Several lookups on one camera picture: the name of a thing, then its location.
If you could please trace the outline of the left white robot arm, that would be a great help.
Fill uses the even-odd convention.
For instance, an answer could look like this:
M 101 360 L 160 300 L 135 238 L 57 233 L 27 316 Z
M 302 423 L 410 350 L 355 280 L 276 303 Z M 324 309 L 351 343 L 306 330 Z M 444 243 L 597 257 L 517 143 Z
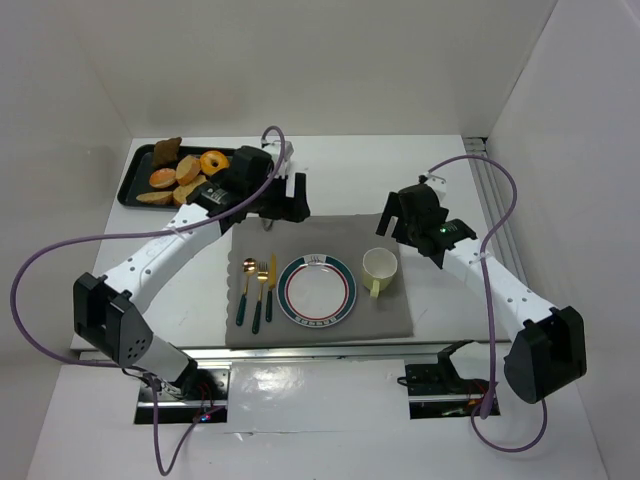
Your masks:
M 293 173 L 288 141 L 237 149 L 228 168 L 188 196 L 160 237 L 96 277 L 73 286 L 75 333 L 121 369 L 140 369 L 178 395 L 203 381 L 194 359 L 157 336 L 143 318 L 164 285 L 197 253 L 249 214 L 302 222 L 310 215 L 306 177 Z

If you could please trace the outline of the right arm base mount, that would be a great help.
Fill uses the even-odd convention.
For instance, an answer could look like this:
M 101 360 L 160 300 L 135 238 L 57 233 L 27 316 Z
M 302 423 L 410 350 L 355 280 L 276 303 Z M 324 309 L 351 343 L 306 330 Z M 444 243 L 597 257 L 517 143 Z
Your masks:
M 411 420 L 469 417 L 481 405 L 489 381 L 461 376 L 452 362 L 452 356 L 468 345 L 474 342 L 446 346 L 436 354 L 435 363 L 405 365 L 405 374 L 396 382 L 406 389 Z

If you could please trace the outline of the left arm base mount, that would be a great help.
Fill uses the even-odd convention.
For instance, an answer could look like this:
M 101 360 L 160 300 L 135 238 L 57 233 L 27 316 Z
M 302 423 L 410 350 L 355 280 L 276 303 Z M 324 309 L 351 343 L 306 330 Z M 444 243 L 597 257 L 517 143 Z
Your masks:
M 230 365 L 214 364 L 200 373 L 192 389 L 181 394 L 176 388 L 158 383 L 157 406 L 160 425 L 224 424 L 228 419 Z

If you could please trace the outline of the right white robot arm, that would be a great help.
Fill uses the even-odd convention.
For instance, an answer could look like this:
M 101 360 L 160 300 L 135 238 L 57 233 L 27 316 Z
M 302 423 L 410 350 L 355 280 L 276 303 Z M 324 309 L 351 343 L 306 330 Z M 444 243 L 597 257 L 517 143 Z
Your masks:
M 414 247 L 458 278 L 481 299 L 491 293 L 494 318 L 512 342 L 504 374 L 513 392 L 535 404 L 586 374 L 584 321 L 574 308 L 558 308 L 541 298 L 494 257 L 481 252 L 476 233 L 449 220 L 442 193 L 417 184 L 388 195 L 376 234 Z

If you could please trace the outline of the brown croissant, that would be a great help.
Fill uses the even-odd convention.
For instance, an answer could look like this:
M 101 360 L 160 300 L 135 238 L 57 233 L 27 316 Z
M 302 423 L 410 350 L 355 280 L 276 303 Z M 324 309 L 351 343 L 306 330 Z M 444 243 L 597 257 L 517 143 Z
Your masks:
M 154 168 L 161 168 L 172 162 L 176 162 L 181 143 L 181 137 L 158 141 L 153 149 L 151 165 Z

